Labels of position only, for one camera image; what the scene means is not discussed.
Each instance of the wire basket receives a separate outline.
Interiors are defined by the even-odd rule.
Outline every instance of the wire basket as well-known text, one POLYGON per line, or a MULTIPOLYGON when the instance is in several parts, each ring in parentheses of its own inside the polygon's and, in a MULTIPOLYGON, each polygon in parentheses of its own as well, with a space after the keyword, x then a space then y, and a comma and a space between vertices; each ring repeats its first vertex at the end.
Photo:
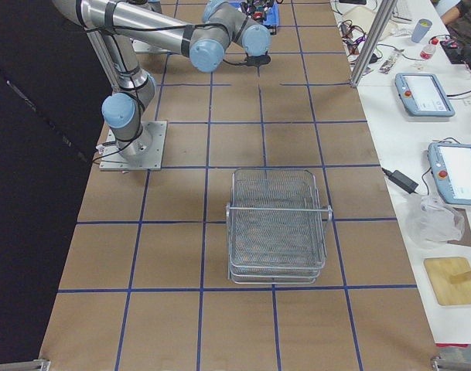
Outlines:
POLYGON ((228 276, 237 283, 312 283, 326 262, 314 175, 241 168, 227 205, 228 276))

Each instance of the black curtain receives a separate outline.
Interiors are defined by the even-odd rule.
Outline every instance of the black curtain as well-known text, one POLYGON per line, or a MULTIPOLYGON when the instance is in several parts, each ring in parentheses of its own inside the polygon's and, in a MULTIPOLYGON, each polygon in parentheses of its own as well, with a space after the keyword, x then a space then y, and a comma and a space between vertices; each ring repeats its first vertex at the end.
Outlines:
POLYGON ((39 355, 110 92, 50 0, 0 0, 0 363, 39 355))

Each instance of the black power brick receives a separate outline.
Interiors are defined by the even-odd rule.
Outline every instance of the black power brick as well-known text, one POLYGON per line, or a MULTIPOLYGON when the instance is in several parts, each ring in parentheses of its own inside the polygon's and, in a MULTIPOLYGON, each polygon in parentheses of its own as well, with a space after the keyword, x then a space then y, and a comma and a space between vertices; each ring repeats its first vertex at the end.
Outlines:
POLYGON ((259 67, 271 62, 271 57, 268 54, 262 56, 247 56, 245 59, 246 66, 259 67))
POLYGON ((388 179, 390 179, 393 183, 395 183, 407 193, 414 193, 415 189, 418 187, 418 183, 414 182, 412 179, 398 170, 395 170, 394 172, 390 172, 385 168, 381 168, 381 170, 383 170, 388 179))
POLYGON ((369 59, 369 63, 376 63, 380 58, 373 53, 373 55, 371 56, 371 58, 369 59))

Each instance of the keyboard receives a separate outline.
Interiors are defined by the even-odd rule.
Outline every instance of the keyboard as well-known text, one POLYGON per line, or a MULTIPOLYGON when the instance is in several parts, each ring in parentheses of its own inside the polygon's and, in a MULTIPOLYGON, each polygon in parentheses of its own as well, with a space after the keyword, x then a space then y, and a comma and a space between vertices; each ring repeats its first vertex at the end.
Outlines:
POLYGON ((391 20, 399 23, 412 23, 412 13, 408 7, 408 0, 397 0, 391 15, 391 20))

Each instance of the metal mounting plate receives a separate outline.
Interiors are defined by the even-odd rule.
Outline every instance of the metal mounting plate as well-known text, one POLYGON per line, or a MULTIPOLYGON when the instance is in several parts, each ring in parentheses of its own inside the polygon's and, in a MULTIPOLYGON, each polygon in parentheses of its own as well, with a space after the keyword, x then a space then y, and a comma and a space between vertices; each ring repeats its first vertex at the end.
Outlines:
POLYGON ((160 48, 159 46, 149 45, 140 40, 132 40, 132 46, 136 54, 165 54, 167 49, 160 48))
MULTIPOLYGON (((110 155, 118 149, 116 146, 111 145, 104 149, 99 169, 103 171, 129 171, 129 170, 161 170, 161 163, 163 158, 163 149, 165 147, 166 137, 166 121, 148 121, 143 123, 144 129, 149 131, 152 136, 151 148, 142 156, 140 161, 129 163, 126 158, 123 158, 120 153, 110 155)), ((108 132, 107 141, 114 141, 114 135, 111 131, 108 132)))

